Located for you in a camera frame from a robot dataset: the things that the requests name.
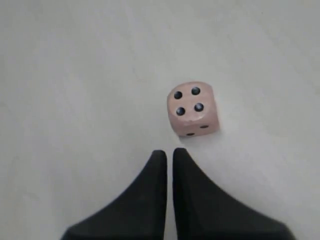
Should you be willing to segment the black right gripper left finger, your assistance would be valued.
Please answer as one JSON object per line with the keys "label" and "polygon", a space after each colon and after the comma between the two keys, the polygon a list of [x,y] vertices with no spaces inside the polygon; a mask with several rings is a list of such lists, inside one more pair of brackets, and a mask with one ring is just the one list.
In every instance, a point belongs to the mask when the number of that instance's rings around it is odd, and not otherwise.
{"label": "black right gripper left finger", "polygon": [[64,240],[162,240],[167,211],[167,156],[154,150],[113,202],[69,227]]}

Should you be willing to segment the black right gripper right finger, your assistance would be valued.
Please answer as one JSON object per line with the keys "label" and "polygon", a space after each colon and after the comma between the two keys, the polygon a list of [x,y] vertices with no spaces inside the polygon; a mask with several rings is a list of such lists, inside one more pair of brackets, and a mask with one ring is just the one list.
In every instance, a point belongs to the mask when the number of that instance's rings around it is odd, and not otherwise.
{"label": "black right gripper right finger", "polygon": [[293,240],[289,228],[216,185],[185,148],[173,152],[172,190],[179,240]]}

